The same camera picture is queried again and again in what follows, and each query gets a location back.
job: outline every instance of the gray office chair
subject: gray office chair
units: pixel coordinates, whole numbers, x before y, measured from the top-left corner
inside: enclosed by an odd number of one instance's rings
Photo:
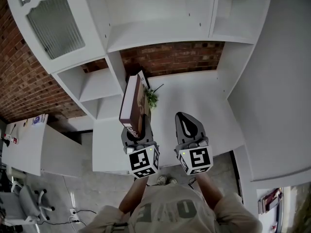
[[[14,192],[18,190],[16,186],[21,188],[19,194]],[[0,207],[6,214],[3,223],[7,226],[36,224],[40,221],[40,215],[44,220],[49,220],[44,210],[54,211],[55,208],[42,205],[42,196],[46,192],[45,189],[40,194],[35,191],[38,194],[36,200],[29,186],[21,186],[17,182],[13,183],[12,192],[0,192]]]

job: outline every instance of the black and white marker cube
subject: black and white marker cube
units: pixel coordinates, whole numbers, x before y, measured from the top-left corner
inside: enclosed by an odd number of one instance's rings
[[[159,152],[152,145],[129,154],[131,170],[130,173],[140,179],[158,173]]]
[[[207,172],[213,166],[213,153],[210,146],[180,150],[178,159],[187,175]]]

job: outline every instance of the person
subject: person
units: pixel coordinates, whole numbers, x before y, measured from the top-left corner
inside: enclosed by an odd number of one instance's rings
[[[260,233],[262,225],[237,194],[223,196],[206,173],[196,175],[199,193],[160,176],[135,180],[119,208],[104,206],[80,233]]]

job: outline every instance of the power strip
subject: power strip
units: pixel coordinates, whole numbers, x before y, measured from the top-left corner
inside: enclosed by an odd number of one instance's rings
[[[73,223],[81,223],[76,209],[69,209],[69,210],[71,213],[71,221],[79,221],[79,222],[73,222]]]

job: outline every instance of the green plant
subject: green plant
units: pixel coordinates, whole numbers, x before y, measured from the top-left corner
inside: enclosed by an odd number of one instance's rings
[[[155,92],[162,86],[160,85],[157,89],[153,90],[153,89],[148,89],[145,88],[145,95],[148,99],[148,104],[150,106],[150,109],[156,108],[156,103],[158,101],[157,95],[155,94]]]

